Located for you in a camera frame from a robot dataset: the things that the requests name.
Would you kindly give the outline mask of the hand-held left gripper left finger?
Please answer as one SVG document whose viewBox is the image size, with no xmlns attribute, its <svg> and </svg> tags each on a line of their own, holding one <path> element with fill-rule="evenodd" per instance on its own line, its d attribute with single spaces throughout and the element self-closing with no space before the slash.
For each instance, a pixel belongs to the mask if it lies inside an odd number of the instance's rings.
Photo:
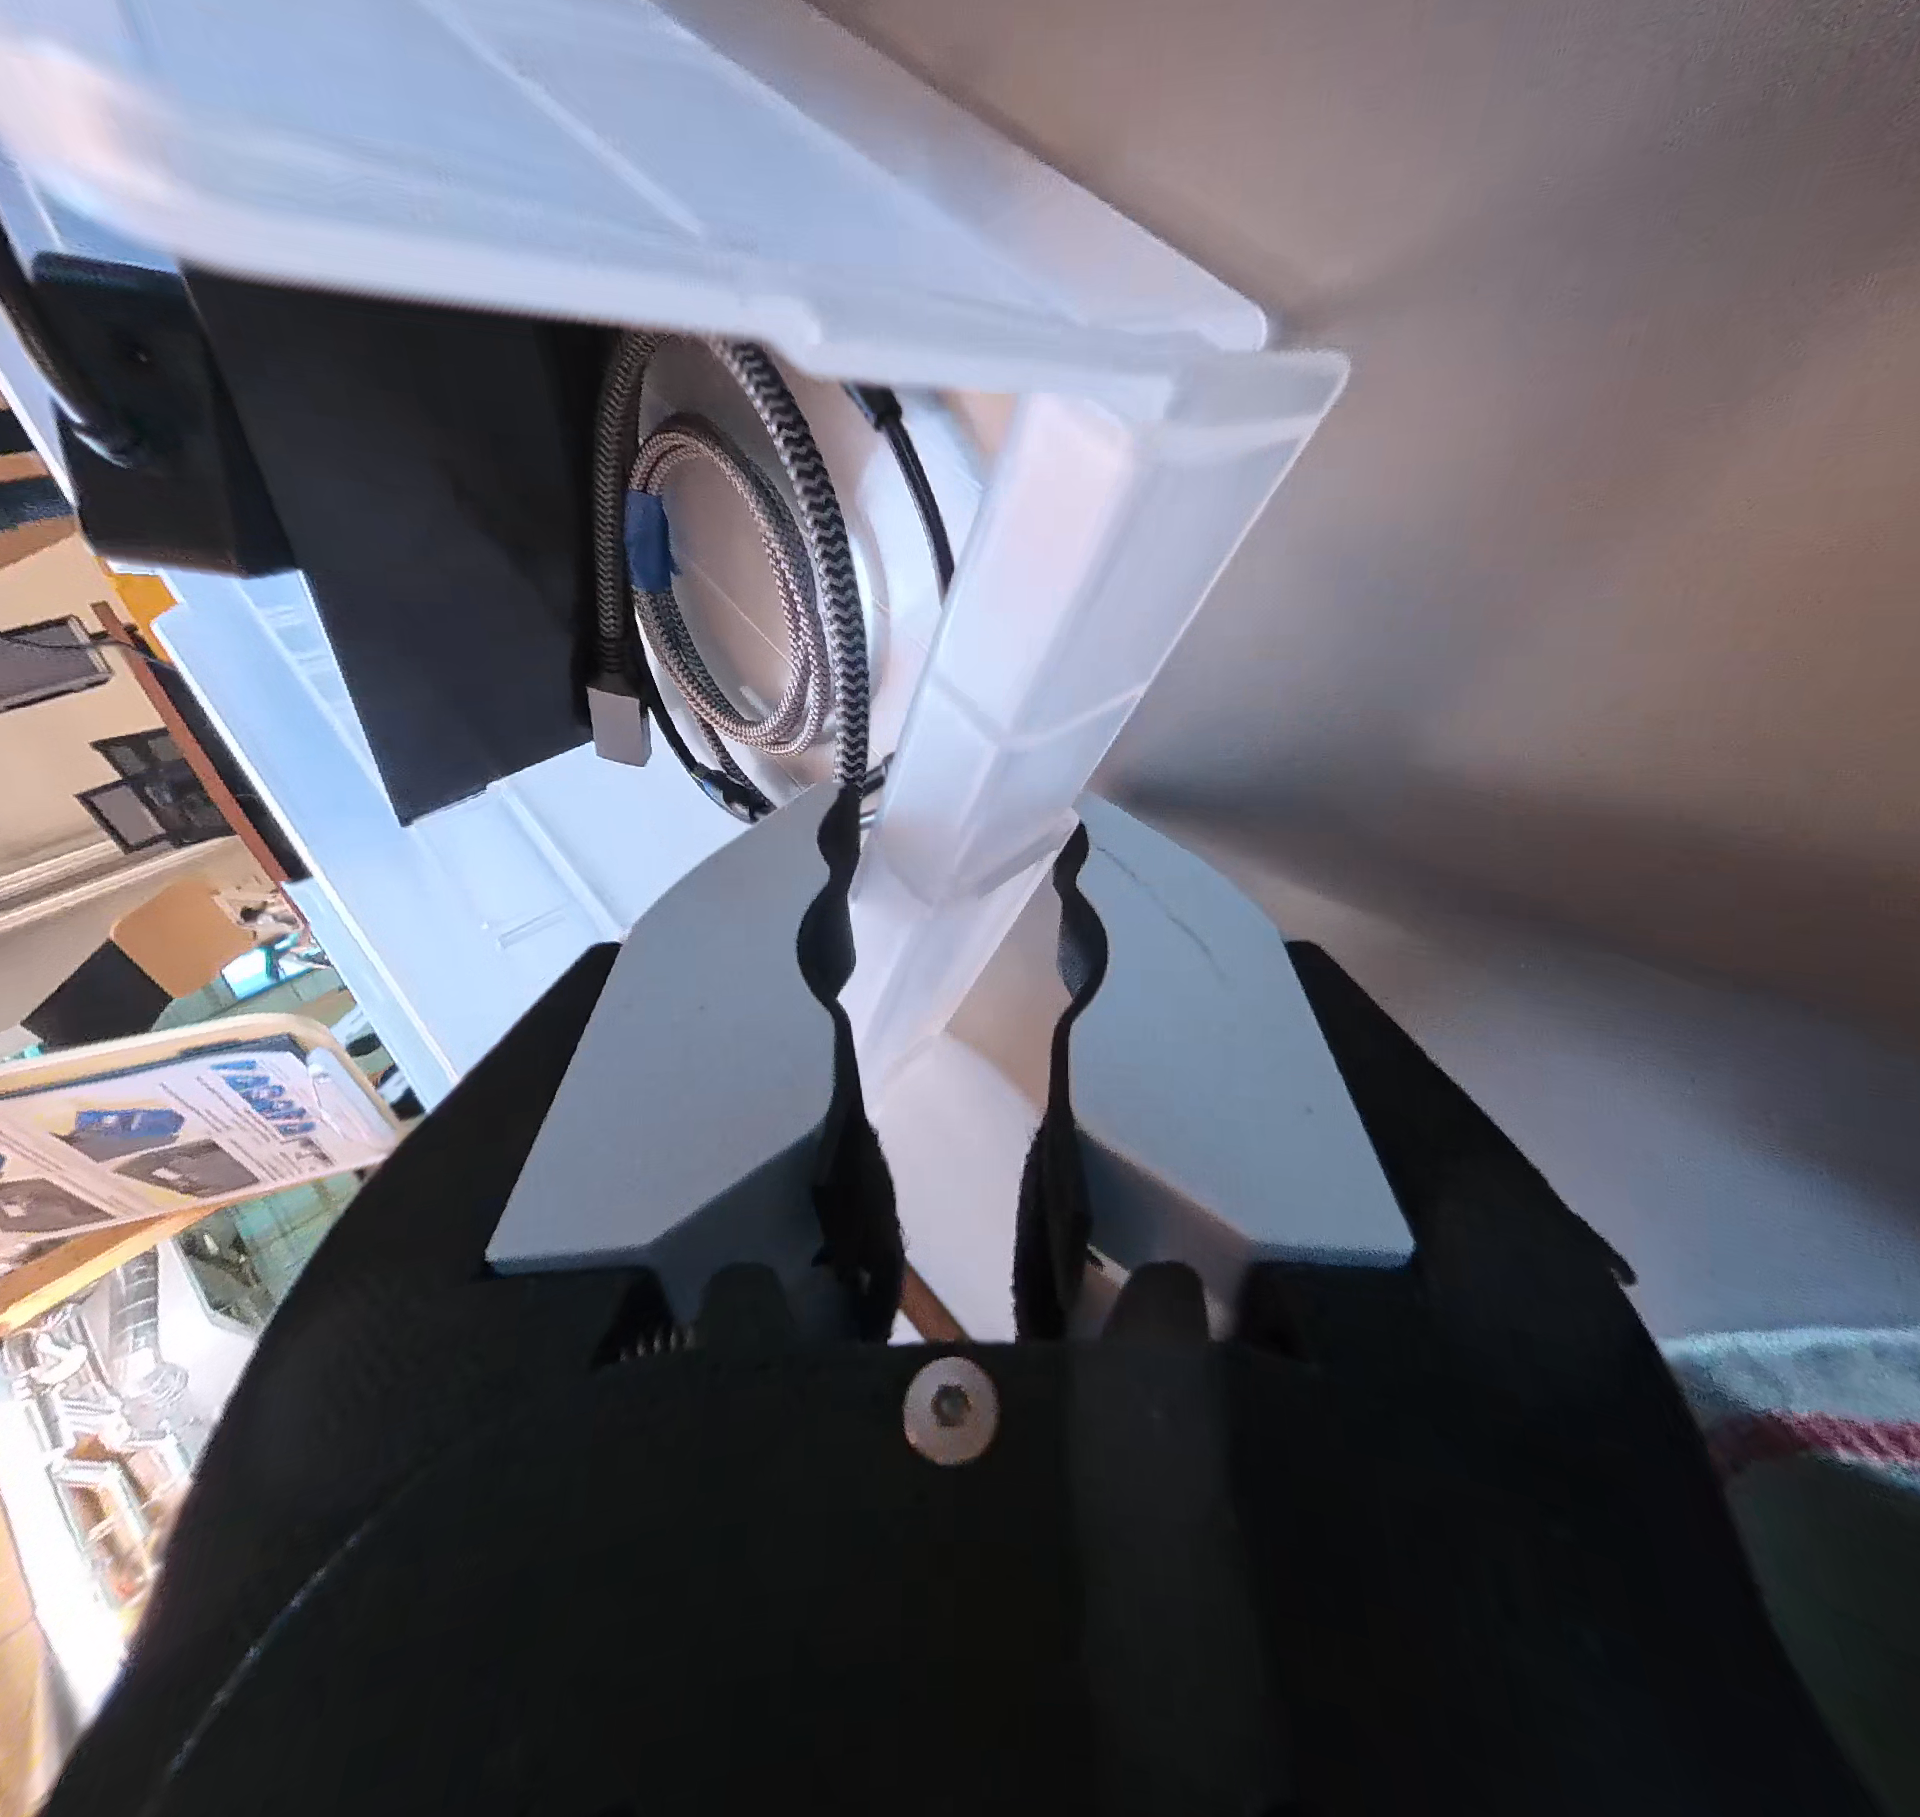
<svg viewBox="0 0 1920 1817">
<path fill-rule="evenodd" d="M 872 1326 L 872 1119 L 841 989 L 861 794 L 808 789 L 630 929 L 488 1246 L 636 1266 L 692 1325 L 764 1266 L 805 1328 Z"/>
</svg>

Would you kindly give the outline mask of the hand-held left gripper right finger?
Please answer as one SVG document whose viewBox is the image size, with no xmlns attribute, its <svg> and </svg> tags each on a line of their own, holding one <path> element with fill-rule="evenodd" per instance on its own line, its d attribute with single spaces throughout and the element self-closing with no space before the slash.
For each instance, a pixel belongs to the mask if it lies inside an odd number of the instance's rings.
<svg viewBox="0 0 1920 1817">
<path fill-rule="evenodd" d="M 1210 1313 L 1246 1276 L 1410 1266 L 1404 1210 L 1282 929 L 1201 857 L 1101 798 L 1052 874 L 1067 993 L 1048 1041 L 1047 1330 L 1106 1282 L 1188 1266 Z"/>
</svg>

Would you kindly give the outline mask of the black multi-port USB hub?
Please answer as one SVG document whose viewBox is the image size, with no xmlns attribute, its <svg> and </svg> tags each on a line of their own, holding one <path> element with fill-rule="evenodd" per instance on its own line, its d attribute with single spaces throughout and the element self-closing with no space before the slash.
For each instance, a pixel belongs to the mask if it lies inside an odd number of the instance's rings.
<svg viewBox="0 0 1920 1817">
<path fill-rule="evenodd" d="M 93 549 L 128 571 L 291 571 L 291 537 L 185 273 L 42 250 L 29 291 Z"/>
</svg>

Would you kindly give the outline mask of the clear plastic bin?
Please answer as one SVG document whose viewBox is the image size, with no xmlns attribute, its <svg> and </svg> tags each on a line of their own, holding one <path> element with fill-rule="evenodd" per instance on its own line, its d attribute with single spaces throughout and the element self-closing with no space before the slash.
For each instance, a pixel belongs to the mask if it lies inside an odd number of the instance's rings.
<svg viewBox="0 0 1920 1817">
<path fill-rule="evenodd" d="M 799 0 L 4 0 L 4 198 L 251 285 L 1013 399 L 910 646 L 855 1023 L 914 1259 L 1012 1334 L 1027 1104 L 939 1031 L 1348 381 Z"/>
</svg>

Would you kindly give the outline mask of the small instruction board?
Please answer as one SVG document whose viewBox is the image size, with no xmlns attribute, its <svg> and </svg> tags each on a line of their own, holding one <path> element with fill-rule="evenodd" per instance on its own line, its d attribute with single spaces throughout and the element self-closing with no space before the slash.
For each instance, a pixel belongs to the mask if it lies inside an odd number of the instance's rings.
<svg viewBox="0 0 1920 1817">
<path fill-rule="evenodd" d="M 2 1068 L 2 1257 L 380 1165 L 404 1123 L 341 1041 L 232 1012 Z"/>
</svg>

